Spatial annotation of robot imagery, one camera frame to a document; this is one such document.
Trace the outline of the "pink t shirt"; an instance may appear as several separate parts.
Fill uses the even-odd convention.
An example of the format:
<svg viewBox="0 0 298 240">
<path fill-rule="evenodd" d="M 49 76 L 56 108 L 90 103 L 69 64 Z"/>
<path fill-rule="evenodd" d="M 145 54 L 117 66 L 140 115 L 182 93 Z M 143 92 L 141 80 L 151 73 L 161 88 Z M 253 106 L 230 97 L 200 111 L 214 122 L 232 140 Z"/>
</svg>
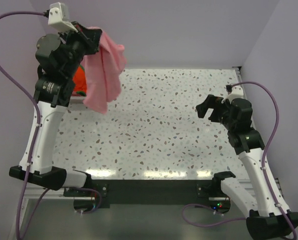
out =
<svg viewBox="0 0 298 240">
<path fill-rule="evenodd" d="M 106 114 L 108 103 L 116 100 L 121 93 L 119 76 L 125 69 L 127 60 L 125 47 L 115 43 L 102 32 L 96 54 L 86 55 L 82 66 L 86 77 L 86 97 L 84 105 L 89 109 Z"/>
</svg>

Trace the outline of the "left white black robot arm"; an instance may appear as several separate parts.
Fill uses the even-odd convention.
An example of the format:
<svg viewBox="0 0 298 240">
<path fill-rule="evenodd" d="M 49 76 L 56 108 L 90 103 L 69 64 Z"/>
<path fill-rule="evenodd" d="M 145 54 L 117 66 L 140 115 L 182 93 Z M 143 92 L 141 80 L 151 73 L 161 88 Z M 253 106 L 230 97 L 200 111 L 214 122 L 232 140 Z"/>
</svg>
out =
<svg viewBox="0 0 298 240">
<path fill-rule="evenodd" d="M 22 160 L 9 169 L 9 176 L 51 190 L 73 187 L 87 196 L 92 192 L 90 174 L 52 163 L 57 131 L 75 86 L 74 74 L 85 56 L 98 52 L 102 35 L 100 29 L 87 29 L 77 22 L 73 26 L 74 30 L 47 34 L 37 41 L 33 123 Z"/>
</svg>

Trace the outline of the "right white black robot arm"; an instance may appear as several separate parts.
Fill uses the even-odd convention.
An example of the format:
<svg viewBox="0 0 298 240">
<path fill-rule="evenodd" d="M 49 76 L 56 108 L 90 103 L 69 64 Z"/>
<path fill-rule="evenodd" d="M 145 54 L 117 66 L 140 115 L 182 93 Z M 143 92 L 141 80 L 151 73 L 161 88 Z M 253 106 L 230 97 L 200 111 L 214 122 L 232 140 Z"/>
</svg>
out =
<svg viewBox="0 0 298 240">
<path fill-rule="evenodd" d="M 243 98 L 232 100 L 208 95 L 196 106 L 199 118 L 212 109 L 209 120 L 222 124 L 228 140 L 246 169 L 254 195 L 251 195 L 230 171 L 214 174 L 210 186 L 216 196 L 227 195 L 246 219 L 254 240 L 285 238 L 298 227 L 298 212 L 291 211 L 275 183 L 260 133 L 252 127 L 252 104 Z"/>
</svg>

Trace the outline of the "orange t shirt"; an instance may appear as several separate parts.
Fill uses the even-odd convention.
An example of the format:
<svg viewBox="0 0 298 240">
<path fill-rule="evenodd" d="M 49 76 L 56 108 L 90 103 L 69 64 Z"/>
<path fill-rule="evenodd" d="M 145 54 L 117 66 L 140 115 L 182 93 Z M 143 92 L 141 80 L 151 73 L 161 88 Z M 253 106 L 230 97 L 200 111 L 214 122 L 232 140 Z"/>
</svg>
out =
<svg viewBox="0 0 298 240">
<path fill-rule="evenodd" d="M 86 85 L 86 76 L 83 66 L 79 66 L 74 77 L 73 82 L 75 83 L 72 96 L 86 96 L 87 85 Z"/>
</svg>

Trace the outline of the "white plastic basket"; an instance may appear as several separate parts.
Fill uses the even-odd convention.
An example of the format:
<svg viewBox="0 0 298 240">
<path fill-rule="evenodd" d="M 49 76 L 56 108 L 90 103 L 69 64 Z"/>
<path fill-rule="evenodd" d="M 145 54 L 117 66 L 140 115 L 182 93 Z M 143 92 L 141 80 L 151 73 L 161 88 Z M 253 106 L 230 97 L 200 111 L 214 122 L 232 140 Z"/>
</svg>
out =
<svg viewBox="0 0 298 240">
<path fill-rule="evenodd" d="M 85 96 L 72 96 L 69 100 L 68 106 L 75 106 L 75 105 L 83 105 L 83 101 L 85 100 Z"/>
</svg>

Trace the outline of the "aluminium frame rail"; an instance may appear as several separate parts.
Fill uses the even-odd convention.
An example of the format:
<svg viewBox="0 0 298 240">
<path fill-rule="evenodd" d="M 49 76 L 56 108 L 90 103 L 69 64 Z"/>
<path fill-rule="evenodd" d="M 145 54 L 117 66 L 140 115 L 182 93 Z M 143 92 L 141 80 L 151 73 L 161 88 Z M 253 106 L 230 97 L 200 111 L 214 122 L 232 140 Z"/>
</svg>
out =
<svg viewBox="0 0 298 240">
<path fill-rule="evenodd" d="M 241 83 L 242 82 L 242 67 L 241 66 L 234 66 L 234 67 L 232 67 L 232 69 L 235 70 L 238 82 Z"/>
</svg>

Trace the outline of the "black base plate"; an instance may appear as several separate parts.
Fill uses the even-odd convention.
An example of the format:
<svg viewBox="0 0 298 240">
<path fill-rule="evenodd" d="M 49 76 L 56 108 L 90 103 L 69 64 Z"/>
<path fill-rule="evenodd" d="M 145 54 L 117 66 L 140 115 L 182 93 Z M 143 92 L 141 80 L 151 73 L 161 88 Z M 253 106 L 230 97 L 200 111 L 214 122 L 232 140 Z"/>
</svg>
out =
<svg viewBox="0 0 298 240">
<path fill-rule="evenodd" d="M 73 198 L 75 210 L 111 205 L 188 205 L 200 204 L 227 213 L 231 208 L 228 196 L 211 192 L 211 180 L 93 180 L 90 190 L 66 188 L 63 196 Z"/>
</svg>

